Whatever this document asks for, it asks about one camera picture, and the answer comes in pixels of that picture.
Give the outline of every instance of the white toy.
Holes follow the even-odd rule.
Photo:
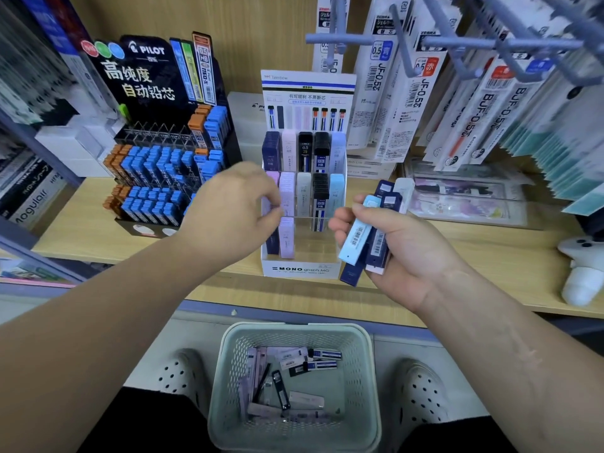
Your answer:
[[[573,259],[562,298],[570,305],[584,307],[604,286],[604,242],[589,236],[569,238],[558,244],[558,250]]]

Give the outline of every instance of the shoe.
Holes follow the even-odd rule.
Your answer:
[[[204,365],[197,351],[181,349],[174,352],[162,364],[155,381],[157,390],[162,393],[187,396],[208,419],[211,387],[207,384]]]
[[[401,361],[396,370],[393,394],[392,436],[386,449],[388,453],[397,453],[416,427],[449,420],[445,386],[430,367],[419,361]]]

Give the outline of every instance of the light green basket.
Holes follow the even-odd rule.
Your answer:
[[[251,347],[299,347],[342,351],[337,370],[309,372],[321,390],[310,394],[330,398],[342,393],[339,416],[328,423],[294,423],[253,419],[240,415],[238,380],[246,374]],[[289,375],[282,372],[289,392]],[[210,402],[210,439],[222,450],[245,451],[351,451],[369,452],[382,436],[373,345],[367,332],[356,324],[233,324],[223,335]]]

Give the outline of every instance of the hand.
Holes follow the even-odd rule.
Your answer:
[[[384,208],[366,208],[361,205],[365,197],[356,196],[352,208],[338,208],[329,220],[329,228],[340,246],[355,217],[382,230],[392,258],[383,275],[367,275],[392,300],[417,312],[439,276],[449,269],[469,266],[428,221]]]
[[[258,200],[281,205],[275,182],[252,162],[239,162],[199,189],[174,235],[199,260],[222,270],[257,250],[279,226],[281,207],[260,215]]]

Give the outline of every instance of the wooden wall panel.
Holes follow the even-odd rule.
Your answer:
[[[123,34],[214,41],[227,91],[261,92],[260,70],[310,70],[316,0],[71,0],[93,38]],[[349,32],[362,32],[371,0],[351,0]],[[352,73],[358,48],[344,56]]]

